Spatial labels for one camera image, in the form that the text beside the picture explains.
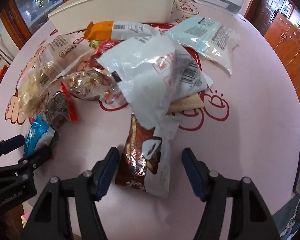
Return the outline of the beige wafer packet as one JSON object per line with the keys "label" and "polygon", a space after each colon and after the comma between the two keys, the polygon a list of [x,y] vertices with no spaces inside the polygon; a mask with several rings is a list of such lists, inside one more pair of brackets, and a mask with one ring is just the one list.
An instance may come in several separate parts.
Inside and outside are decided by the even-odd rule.
{"label": "beige wafer packet", "polygon": [[204,102],[200,98],[199,94],[193,94],[179,100],[172,102],[168,109],[168,114],[175,112],[188,111],[192,109],[199,109],[204,107]]}

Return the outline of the wooden cabinet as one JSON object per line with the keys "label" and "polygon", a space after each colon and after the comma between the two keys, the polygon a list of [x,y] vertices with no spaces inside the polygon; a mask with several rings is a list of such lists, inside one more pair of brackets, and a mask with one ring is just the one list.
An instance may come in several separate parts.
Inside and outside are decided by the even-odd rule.
{"label": "wooden cabinet", "polygon": [[300,31],[278,13],[264,38],[281,60],[300,102]]}

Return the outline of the glass door gold ornament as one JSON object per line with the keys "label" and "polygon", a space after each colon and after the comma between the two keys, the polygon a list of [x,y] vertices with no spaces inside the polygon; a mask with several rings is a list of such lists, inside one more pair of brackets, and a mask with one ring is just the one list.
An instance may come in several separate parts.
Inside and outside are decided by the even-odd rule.
{"label": "glass door gold ornament", "polygon": [[67,0],[9,0],[0,13],[8,35],[21,49],[48,20],[48,14]]}

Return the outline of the large white snack bag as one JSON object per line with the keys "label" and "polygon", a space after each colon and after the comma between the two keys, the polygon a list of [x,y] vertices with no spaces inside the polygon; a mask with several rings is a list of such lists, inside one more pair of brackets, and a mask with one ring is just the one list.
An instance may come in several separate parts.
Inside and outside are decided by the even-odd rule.
{"label": "large white snack bag", "polygon": [[165,35],[129,38],[97,61],[112,75],[146,129],[162,122],[172,102],[213,84],[190,53]]}

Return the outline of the light blue snack packet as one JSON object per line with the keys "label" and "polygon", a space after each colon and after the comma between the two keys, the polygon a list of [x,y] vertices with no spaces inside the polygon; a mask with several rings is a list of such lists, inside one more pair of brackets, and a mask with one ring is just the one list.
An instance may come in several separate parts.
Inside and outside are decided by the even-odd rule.
{"label": "light blue snack packet", "polygon": [[193,16],[165,34],[232,74],[232,54],[239,42],[239,34],[233,29],[210,18]]}

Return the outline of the blue silver candy packet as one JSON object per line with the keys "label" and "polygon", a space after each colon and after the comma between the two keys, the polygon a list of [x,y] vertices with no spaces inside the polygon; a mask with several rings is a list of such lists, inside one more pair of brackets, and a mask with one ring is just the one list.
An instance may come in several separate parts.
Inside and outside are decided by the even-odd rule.
{"label": "blue silver candy packet", "polygon": [[26,136],[23,157],[44,146],[50,146],[54,136],[55,130],[41,115],[38,115]]}

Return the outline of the clear bag pale crackers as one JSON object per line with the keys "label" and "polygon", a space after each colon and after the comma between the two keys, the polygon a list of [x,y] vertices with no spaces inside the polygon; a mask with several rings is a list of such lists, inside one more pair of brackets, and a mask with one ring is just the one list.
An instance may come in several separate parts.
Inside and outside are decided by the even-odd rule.
{"label": "clear bag pale crackers", "polygon": [[92,54],[93,49],[87,44],[75,44],[72,39],[72,35],[55,37],[21,78],[18,98],[19,113],[23,118],[35,116],[58,78],[68,74]]}

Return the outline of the dark wooden entry door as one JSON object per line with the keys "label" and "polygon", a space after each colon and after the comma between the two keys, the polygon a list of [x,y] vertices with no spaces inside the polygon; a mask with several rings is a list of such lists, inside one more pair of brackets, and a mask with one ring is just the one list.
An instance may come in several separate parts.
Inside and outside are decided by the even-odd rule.
{"label": "dark wooden entry door", "polygon": [[258,4],[251,23],[262,35],[267,32],[277,14],[282,14],[285,18],[289,18],[293,10],[293,4],[290,0],[257,1]]}

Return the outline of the dark seeds red packet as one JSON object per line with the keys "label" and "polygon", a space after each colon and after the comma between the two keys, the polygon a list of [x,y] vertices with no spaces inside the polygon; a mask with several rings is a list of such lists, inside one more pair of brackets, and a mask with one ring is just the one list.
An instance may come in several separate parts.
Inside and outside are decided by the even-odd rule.
{"label": "dark seeds red packet", "polygon": [[64,82],[60,82],[59,90],[47,101],[44,117],[53,129],[58,129],[66,121],[78,120],[74,101]]}

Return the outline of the cream plastic storage tray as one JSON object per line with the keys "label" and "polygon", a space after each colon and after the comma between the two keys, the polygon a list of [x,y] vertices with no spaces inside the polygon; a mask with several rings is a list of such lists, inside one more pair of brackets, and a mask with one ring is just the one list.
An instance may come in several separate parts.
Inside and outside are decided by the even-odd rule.
{"label": "cream plastic storage tray", "polygon": [[61,34],[84,30],[93,22],[167,23],[174,0],[68,0],[48,14]]}

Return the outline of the clear bag of nuts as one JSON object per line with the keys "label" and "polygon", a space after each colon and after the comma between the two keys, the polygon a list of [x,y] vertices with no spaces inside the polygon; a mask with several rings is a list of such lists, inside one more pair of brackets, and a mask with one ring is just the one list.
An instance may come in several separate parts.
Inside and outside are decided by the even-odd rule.
{"label": "clear bag of nuts", "polygon": [[127,103],[114,78],[95,68],[73,72],[64,76],[62,81],[70,94],[81,100],[98,100],[111,107]]}

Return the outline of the brown white chocolate snack bag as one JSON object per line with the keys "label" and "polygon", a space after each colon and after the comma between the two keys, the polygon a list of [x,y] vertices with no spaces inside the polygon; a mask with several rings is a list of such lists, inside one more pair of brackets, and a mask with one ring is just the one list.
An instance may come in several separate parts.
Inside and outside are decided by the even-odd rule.
{"label": "brown white chocolate snack bag", "polygon": [[155,128],[145,129],[132,114],[115,184],[166,198],[170,188],[171,142],[178,127],[179,120],[167,115]]}

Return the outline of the orange white snack bar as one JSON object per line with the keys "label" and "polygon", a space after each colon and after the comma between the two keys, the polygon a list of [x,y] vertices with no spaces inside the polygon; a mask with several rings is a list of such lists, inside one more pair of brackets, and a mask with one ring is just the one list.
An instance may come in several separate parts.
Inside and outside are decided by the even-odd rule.
{"label": "orange white snack bar", "polygon": [[92,41],[127,40],[131,37],[161,35],[158,27],[138,22],[102,21],[91,22],[84,32],[84,39]]}

